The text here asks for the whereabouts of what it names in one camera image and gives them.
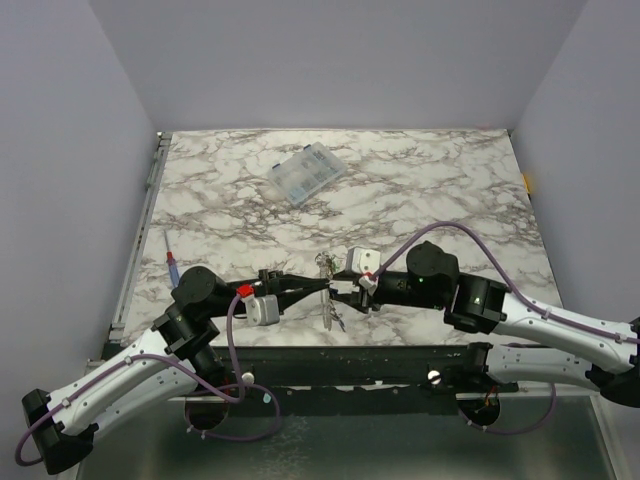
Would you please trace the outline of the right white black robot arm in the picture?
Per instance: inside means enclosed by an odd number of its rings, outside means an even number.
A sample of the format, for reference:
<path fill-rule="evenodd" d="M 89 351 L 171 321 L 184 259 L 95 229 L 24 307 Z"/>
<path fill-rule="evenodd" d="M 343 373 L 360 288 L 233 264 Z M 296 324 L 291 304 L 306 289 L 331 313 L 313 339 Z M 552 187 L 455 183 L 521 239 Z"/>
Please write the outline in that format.
<path fill-rule="evenodd" d="M 515 287 L 460 272 L 456 256 L 425 241 L 409 249 L 403 272 L 374 272 L 380 255 L 354 247 L 337 279 L 349 293 L 330 299 L 362 313 L 382 306 L 439 310 L 445 324 L 469 334 L 495 334 L 520 345 L 485 346 L 459 367 L 461 383 L 481 391 L 534 381 L 575 385 L 618 405 L 639 405 L 639 323 L 592 318 L 534 300 Z"/>

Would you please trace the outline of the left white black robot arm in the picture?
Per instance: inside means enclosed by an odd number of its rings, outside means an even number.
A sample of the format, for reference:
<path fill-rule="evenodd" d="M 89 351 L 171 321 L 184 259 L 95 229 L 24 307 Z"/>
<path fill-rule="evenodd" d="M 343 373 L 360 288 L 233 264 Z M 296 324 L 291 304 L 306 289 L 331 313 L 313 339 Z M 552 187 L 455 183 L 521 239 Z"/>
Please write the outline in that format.
<path fill-rule="evenodd" d="M 28 429 L 15 461 L 33 440 L 47 473 L 57 475 L 81 463 L 99 433 L 140 409 L 197 392 L 227 404 L 244 401 L 251 384 L 240 367 L 234 339 L 227 339 L 231 365 L 211 347 L 219 334 L 214 319 L 233 326 L 236 313 L 257 324 L 278 321 L 290 306 L 327 289 L 323 278 L 265 271 L 257 279 L 227 283 L 204 266 L 186 270 L 171 292 L 173 301 L 137 340 L 71 384 L 46 392 L 35 389 L 22 399 Z"/>

